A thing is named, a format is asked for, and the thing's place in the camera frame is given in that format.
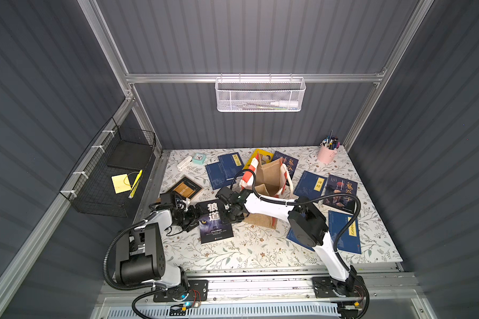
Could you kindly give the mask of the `black wolf cover book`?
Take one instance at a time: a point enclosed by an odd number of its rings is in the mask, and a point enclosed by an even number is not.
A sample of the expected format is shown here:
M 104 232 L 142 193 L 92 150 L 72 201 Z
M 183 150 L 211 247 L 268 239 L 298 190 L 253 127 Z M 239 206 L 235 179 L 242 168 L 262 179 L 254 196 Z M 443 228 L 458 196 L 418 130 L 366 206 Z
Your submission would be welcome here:
M 202 244 L 213 243 L 234 236 L 232 225 L 221 220 L 220 214 L 226 210 L 225 205 L 220 200 L 199 202 L 195 207 L 200 213 L 198 223 Z

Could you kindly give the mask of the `brown gold scroll book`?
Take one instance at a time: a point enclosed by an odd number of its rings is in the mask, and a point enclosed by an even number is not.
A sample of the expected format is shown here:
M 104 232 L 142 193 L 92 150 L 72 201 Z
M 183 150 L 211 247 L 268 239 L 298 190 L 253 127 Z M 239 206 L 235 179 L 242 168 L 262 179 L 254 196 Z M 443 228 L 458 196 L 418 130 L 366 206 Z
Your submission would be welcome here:
M 200 184 L 187 176 L 183 176 L 167 192 L 172 193 L 175 191 L 180 196 L 192 201 L 200 195 L 202 190 L 203 187 Z

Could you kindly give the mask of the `jute canvas bag red trim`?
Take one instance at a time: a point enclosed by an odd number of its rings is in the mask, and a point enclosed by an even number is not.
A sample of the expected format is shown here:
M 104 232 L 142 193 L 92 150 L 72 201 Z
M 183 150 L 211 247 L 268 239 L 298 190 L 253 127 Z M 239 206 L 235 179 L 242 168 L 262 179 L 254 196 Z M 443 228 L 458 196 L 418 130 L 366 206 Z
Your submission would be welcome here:
M 246 171 L 240 180 L 240 187 L 244 190 L 256 190 L 260 195 L 269 198 L 279 198 L 286 190 L 286 183 L 289 183 L 290 195 L 293 195 L 294 186 L 286 165 L 281 158 L 272 160 L 270 163 L 261 164 L 254 159 L 248 168 L 253 173 Z M 250 213 L 245 218 L 246 223 L 276 229 L 278 219 L 263 213 L 257 208 L 258 198 L 254 196 L 254 203 L 247 202 L 246 209 Z

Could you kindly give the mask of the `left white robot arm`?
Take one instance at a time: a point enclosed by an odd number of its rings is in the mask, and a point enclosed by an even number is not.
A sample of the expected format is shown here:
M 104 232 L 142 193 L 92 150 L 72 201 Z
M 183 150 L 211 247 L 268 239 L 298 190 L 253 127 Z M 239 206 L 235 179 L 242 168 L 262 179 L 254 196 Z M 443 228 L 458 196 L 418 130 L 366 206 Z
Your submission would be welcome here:
M 118 291 L 159 288 L 170 299 L 184 300 L 190 283 L 182 267 L 167 264 L 162 232 L 173 227 L 191 230 L 200 214 L 188 198 L 174 191 L 162 194 L 149 208 L 147 217 L 111 241 L 102 264 L 105 282 Z

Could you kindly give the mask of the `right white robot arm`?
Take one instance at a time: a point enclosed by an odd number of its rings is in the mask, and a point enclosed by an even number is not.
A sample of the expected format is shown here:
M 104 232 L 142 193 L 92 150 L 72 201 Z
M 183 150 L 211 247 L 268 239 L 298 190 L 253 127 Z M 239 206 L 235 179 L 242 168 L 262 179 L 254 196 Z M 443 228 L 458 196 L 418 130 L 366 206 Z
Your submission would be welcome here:
M 335 238 L 331 237 L 327 219 L 314 203 L 322 199 L 347 197 L 355 203 L 353 216 L 340 229 Z M 224 210 L 220 218 L 225 223 L 243 220 L 243 215 L 261 214 L 288 222 L 296 239 L 312 247 L 328 270 L 335 294 L 339 297 L 350 296 L 355 291 L 367 296 L 368 290 L 363 278 L 357 274 L 355 267 L 347 264 L 338 250 L 340 238 L 358 219 L 361 201 L 352 194 L 338 193 L 323 195 L 316 199 L 278 199 L 260 195 L 257 190 L 243 189 L 234 191 L 233 186 L 222 187 L 216 194 Z

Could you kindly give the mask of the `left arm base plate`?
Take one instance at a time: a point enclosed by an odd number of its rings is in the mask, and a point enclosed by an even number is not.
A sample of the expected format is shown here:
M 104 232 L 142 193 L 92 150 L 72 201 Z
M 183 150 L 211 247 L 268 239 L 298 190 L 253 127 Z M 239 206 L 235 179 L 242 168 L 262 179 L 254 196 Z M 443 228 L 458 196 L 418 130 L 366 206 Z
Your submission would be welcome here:
M 207 301 L 208 291 L 208 280 L 189 280 L 188 282 L 183 282 L 178 287 L 157 292 L 153 296 L 153 301 L 155 303 L 203 302 Z

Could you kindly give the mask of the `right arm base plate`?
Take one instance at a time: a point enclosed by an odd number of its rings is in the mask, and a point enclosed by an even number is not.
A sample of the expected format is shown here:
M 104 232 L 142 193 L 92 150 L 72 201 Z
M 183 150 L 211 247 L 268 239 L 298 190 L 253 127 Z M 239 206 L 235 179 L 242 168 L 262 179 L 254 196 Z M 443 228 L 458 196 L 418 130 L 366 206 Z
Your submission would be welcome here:
M 330 276 L 315 276 L 311 282 L 317 298 L 355 297 L 363 300 L 368 295 L 361 276 L 350 276 L 345 282 Z

